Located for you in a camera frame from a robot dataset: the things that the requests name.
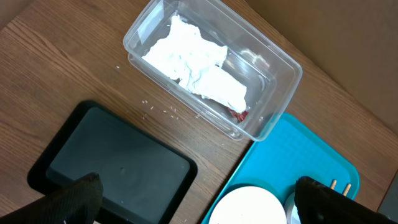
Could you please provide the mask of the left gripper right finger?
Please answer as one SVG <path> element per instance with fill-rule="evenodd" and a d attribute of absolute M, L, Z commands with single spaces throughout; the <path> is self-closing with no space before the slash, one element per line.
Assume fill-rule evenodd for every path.
<path fill-rule="evenodd" d="M 308 176 L 296 181 L 301 224 L 397 224 Z"/>

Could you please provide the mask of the white napkin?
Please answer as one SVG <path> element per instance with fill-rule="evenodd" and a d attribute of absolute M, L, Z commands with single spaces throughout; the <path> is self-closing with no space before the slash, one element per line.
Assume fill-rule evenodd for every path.
<path fill-rule="evenodd" d="M 189 92 L 212 66 L 221 67 L 226 60 L 227 46 L 220 46 L 202 38 L 197 26 L 171 17 L 170 32 L 159 39 L 142 58 Z"/>
<path fill-rule="evenodd" d="M 238 113 L 246 110 L 247 87 L 216 65 L 192 72 L 185 89 Z"/>

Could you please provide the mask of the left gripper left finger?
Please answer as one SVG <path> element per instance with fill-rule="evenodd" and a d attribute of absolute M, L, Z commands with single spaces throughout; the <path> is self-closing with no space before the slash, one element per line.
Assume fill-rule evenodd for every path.
<path fill-rule="evenodd" d="M 101 208 L 103 184 L 89 173 L 68 186 L 1 217 L 1 223 L 93 223 Z"/>

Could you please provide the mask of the red snack wrapper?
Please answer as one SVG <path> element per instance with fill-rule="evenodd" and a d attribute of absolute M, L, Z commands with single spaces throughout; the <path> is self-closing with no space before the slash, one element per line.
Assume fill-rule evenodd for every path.
<path fill-rule="evenodd" d="M 248 115 L 248 111 L 245 110 L 241 113 L 238 113 L 234 110 L 232 110 L 231 108 L 228 108 L 228 111 L 231 113 L 231 115 L 236 119 L 237 123 L 241 123 L 245 120 L 246 116 Z"/>

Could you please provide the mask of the grey small bowl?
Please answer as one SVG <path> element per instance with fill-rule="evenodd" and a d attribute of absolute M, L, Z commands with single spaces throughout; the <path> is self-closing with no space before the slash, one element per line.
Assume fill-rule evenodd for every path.
<path fill-rule="evenodd" d="M 285 201 L 284 210 L 286 214 L 286 219 L 288 224 L 301 224 L 300 217 L 298 214 L 298 209 L 295 205 L 295 193 L 289 195 Z"/>

